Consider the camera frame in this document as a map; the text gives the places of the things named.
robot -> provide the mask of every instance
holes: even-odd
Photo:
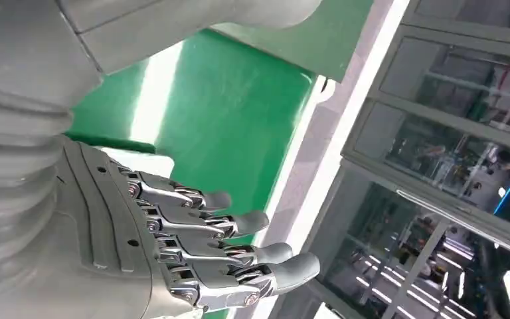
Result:
[[[321,0],[0,0],[0,319],[200,318],[312,279],[266,227],[61,134],[110,74],[221,22],[289,27]]]

gray robotic palm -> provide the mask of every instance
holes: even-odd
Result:
[[[0,318],[185,318],[249,306],[319,272],[227,238],[261,212],[61,137],[102,75],[221,22],[288,27],[321,0],[0,0]]]

